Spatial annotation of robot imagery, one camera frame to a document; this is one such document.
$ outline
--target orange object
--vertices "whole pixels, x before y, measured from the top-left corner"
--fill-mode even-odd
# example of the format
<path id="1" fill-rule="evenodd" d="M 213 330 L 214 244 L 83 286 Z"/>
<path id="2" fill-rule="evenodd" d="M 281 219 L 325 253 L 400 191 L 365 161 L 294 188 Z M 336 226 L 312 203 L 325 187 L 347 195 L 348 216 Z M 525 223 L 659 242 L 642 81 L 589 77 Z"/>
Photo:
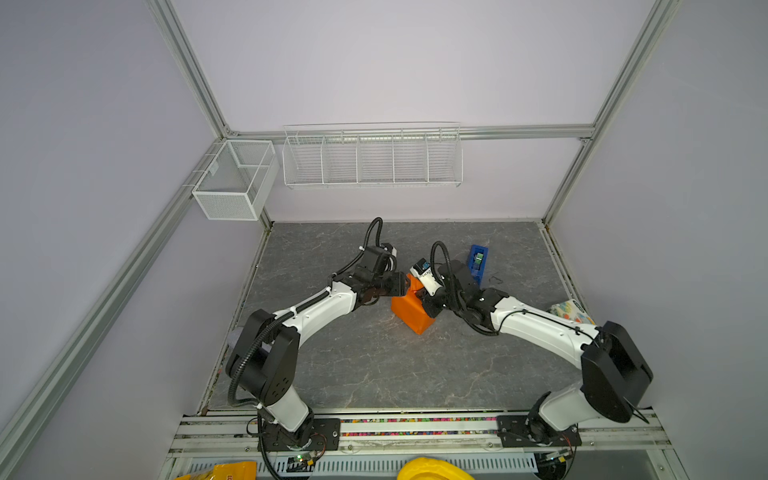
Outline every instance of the orange object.
<path id="1" fill-rule="evenodd" d="M 392 298 L 392 311 L 398 316 L 411 330 L 421 335 L 424 330 L 429 328 L 435 322 L 435 319 L 427 315 L 422 307 L 422 301 L 416 296 L 416 292 L 424 288 L 418 278 L 410 273 L 408 279 L 411 280 L 411 286 L 405 296 L 394 296 Z"/>

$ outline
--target white wire basket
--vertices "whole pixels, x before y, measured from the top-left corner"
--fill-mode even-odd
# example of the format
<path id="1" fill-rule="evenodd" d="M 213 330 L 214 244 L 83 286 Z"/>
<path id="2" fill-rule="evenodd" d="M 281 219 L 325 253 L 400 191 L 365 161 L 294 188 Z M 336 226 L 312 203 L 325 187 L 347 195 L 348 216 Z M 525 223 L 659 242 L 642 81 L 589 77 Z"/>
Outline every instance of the white wire basket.
<path id="1" fill-rule="evenodd" d="M 192 194 L 211 220 L 259 220 L 279 169 L 271 141 L 227 140 Z"/>
<path id="2" fill-rule="evenodd" d="M 462 182 L 457 124 L 286 127 L 283 175 L 291 188 L 423 187 Z"/>

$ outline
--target wall-mounted basket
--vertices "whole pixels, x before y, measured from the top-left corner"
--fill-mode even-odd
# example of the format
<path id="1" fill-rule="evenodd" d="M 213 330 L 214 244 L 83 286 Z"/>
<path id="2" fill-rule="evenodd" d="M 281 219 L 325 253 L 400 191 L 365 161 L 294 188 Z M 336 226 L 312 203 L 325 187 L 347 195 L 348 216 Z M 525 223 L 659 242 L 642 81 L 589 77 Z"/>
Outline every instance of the wall-mounted basket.
<path id="1" fill-rule="evenodd" d="M 279 169 L 271 141 L 227 140 L 192 194 L 211 220 L 259 220 Z"/>
<path id="2" fill-rule="evenodd" d="M 462 142 L 457 124 L 286 127 L 283 173 L 291 188 L 459 185 Z"/>

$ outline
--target marble pattern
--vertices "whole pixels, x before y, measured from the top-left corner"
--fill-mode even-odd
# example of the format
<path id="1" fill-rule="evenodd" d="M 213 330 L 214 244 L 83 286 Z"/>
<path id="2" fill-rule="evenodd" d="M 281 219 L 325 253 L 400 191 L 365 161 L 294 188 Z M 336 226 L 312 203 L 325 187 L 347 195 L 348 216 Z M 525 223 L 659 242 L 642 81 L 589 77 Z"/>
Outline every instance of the marble pattern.
<path id="1" fill-rule="evenodd" d="M 323 288 L 328 274 L 356 254 L 366 227 L 277 223 L 241 322 L 254 310 L 279 310 Z M 385 223 L 381 239 L 398 249 L 400 270 L 428 257 L 435 240 L 462 261 L 473 243 L 487 246 L 483 287 L 495 286 L 542 309 L 567 299 L 533 222 Z M 294 385 L 316 409 L 528 409 L 542 393 L 579 376 L 554 353 L 509 335 L 479 335 L 450 312 L 416 335 L 395 317 L 389 299 L 381 299 L 334 320 L 307 340 Z M 210 409 L 227 408 L 228 382 L 220 377 Z"/>

